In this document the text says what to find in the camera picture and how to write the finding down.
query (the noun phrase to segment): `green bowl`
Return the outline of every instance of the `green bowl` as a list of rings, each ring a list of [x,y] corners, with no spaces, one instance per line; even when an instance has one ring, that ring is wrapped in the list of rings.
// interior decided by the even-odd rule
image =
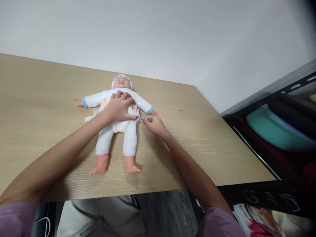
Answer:
[[[247,115],[248,125],[275,147],[290,152],[316,150],[316,141],[304,135],[274,114],[267,104]]]

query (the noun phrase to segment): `white wall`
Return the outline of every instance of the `white wall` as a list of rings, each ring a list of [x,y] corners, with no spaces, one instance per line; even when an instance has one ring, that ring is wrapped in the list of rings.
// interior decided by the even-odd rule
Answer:
[[[196,84],[198,90],[222,113],[315,59],[314,22],[308,14],[298,1],[275,1],[210,65],[207,76]]]
[[[0,0],[0,53],[196,85],[221,113],[316,57],[295,2]]]
[[[0,0],[0,52],[194,85],[274,0]]]

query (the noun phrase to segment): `pink sleeve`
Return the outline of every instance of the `pink sleeve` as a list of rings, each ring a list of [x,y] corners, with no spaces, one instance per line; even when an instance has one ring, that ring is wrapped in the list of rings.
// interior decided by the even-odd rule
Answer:
[[[36,206],[28,202],[14,202],[0,206],[0,236],[30,236]]]
[[[234,217],[218,207],[211,207],[197,232],[197,237],[204,236],[245,237],[245,234]]]

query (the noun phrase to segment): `person's lap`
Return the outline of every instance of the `person's lap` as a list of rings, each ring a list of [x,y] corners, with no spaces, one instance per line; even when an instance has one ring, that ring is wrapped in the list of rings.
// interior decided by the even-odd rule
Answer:
[[[97,231],[115,236],[145,236],[143,216],[132,196],[65,201],[57,237],[85,237]]]

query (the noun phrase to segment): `baby doll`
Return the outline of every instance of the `baby doll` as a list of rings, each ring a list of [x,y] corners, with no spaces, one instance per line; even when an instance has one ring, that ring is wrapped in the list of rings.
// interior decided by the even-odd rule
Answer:
[[[157,112],[154,111],[154,108],[147,101],[141,98],[136,92],[133,92],[132,89],[132,82],[129,77],[124,74],[119,74],[114,77],[111,90],[102,91],[97,94],[86,96],[82,99],[81,102],[76,103],[76,106],[91,108],[101,105],[100,108],[97,110],[97,112],[100,112],[106,107],[112,94],[120,90],[122,92],[128,92],[136,102],[136,105],[131,105],[127,110],[130,115],[139,116],[138,107],[148,115],[156,115]],[[136,124],[137,121],[114,122],[99,132],[99,137],[95,148],[95,152],[97,154],[97,164],[92,168],[89,175],[102,174],[106,171],[109,161],[109,149],[111,145],[111,139],[113,133],[117,132],[125,133],[123,154],[125,156],[126,172],[138,174],[141,172],[141,170],[134,164],[137,144]]]

